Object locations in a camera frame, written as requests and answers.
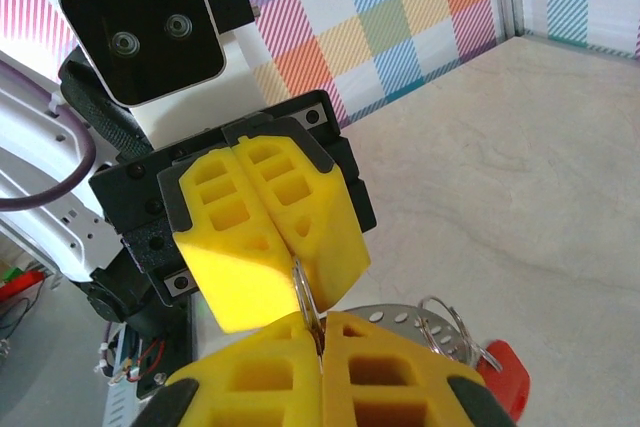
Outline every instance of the black camera face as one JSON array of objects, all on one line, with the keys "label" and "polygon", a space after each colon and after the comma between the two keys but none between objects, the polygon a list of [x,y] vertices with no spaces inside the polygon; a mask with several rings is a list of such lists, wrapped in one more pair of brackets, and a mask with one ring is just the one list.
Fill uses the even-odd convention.
[{"label": "black camera face", "polygon": [[60,0],[113,100],[136,106],[219,75],[206,0]]}]

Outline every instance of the key ring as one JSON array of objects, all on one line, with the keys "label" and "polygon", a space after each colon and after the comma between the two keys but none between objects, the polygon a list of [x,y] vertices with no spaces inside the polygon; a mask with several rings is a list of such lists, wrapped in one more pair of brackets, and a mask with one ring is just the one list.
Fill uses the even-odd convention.
[{"label": "key ring", "polygon": [[[447,313],[451,316],[454,323],[456,324],[456,327],[458,328],[458,332],[460,333],[460,337],[462,337],[462,340],[464,343],[465,358],[467,360],[466,364],[475,368],[478,361],[481,358],[483,358],[496,371],[502,372],[502,365],[500,365],[500,362],[498,362],[498,360],[493,355],[491,355],[490,352],[488,352],[485,348],[481,347],[476,341],[473,340],[469,332],[469,329],[467,329],[467,326],[462,321],[462,317],[460,317],[458,312],[452,306],[445,304],[442,300],[440,300],[440,298],[430,295],[430,296],[424,297],[422,300],[420,300],[420,302],[418,302],[418,308],[427,310],[425,305],[431,301],[437,302],[438,304],[440,304],[447,311]],[[417,320],[419,322],[419,328],[420,328],[420,331],[422,332],[422,335],[425,338],[427,346],[433,352],[440,355],[444,355],[445,357],[451,358],[450,355],[446,354],[440,348],[435,338],[433,337],[433,334],[431,334],[431,331],[428,327],[427,319],[424,319],[417,314]]]},{"label": "key ring", "polygon": [[293,266],[293,286],[296,289],[296,297],[298,297],[298,305],[304,318],[304,323],[311,332],[313,340],[316,343],[316,351],[322,357],[324,351],[324,329],[320,322],[320,314],[313,300],[309,280],[299,259],[295,259]]}]

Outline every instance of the beige countertop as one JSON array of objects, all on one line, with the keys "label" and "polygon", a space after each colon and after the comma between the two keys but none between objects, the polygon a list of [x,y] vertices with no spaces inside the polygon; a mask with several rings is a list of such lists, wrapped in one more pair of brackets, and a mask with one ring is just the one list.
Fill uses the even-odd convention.
[{"label": "beige countertop", "polygon": [[345,134],[378,227],[338,308],[438,295],[528,368],[521,426],[640,425],[637,65],[512,39]]}]

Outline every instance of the metal disc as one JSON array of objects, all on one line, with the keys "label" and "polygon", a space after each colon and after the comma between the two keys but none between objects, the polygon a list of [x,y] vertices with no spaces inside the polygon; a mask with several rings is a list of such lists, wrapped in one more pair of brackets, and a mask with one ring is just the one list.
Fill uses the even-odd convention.
[{"label": "metal disc", "polygon": [[376,304],[356,307],[346,312],[427,347],[425,338],[418,328],[416,320],[416,314],[418,314],[427,319],[433,337],[447,355],[462,363],[467,360],[464,341],[458,331],[453,325],[430,310],[420,309],[413,305]]}]

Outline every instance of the red object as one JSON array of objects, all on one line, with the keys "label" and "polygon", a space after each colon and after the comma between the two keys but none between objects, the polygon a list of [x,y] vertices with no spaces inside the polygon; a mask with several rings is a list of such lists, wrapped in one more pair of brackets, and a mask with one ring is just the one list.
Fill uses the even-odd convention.
[{"label": "red object", "polygon": [[480,359],[476,370],[502,408],[517,422],[522,417],[529,400],[531,388],[529,373],[511,346],[504,340],[493,341],[487,350],[500,362],[502,371],[498,372],[484,359]]},{"label": "red object", "polygon": [[10,299],[14,295],[27,290],[32,285],[42,282],[43,280],[44,274],[36,271],[26,272],[20,277],[16,277],[11,282],[7,282],[0,287],[0,302]]},{"label": "red object", "polygon": [[[151,350],[158,344],[158,339],[154,340],[153,343],[149,346],[149,348],[147,350],[145,350],[142,355],[140,355],[140,357],[138,358],[138,369],[140,369],[140,364],[142,363],[142,359],[146,358],[149,353],[151,352]],[[153,364],[151,364],[151,367],[149,367],[149,369],[147,369],[144,373],[140,373],[138,372],[138,376],[137,377],[127,377],[127,380],[129,382],[138,382],[142,377],[144,377],[147,374],[150,374],[151,372],[153,372],[153,370],[155,370],[155,368],[158,366],[158,364],[160,363],[160,359],[162,359],[162,354],[164,353],[164,346],[165,346],[165,341],[163,340],[162,342],[160,342],[160,347],[158,348],[158,355],[156,355],[156,360],[153,361]]]}]

